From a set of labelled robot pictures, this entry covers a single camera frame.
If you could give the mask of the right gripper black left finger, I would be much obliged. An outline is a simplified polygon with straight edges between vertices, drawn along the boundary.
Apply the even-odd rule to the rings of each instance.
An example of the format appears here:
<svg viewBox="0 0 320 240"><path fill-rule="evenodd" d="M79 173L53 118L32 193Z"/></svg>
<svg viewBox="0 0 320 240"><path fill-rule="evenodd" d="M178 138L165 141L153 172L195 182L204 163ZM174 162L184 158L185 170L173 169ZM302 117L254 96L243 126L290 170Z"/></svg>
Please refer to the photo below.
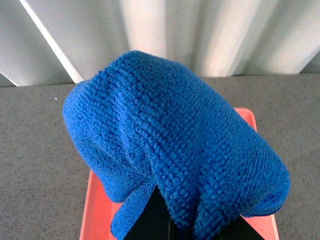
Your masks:
<svg viewBox="0 0 320 240"><path fill-rule="evenodd" d="M158 187L142 214L124 237L126 240L179 240L180 230L172 220Z"/></svg>

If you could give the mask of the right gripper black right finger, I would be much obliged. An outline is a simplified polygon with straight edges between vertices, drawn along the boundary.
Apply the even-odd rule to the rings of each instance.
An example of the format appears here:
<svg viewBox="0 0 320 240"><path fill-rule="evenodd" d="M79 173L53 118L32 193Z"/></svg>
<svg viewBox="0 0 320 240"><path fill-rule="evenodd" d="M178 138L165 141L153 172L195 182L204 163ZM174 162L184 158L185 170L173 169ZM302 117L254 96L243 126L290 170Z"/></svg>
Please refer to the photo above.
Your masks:
<svg viewBox="0 0 320 240"><path fill-rule="evenodd" d="M240 216L220 230L219 239L263 240L264 238Z"/></svg>

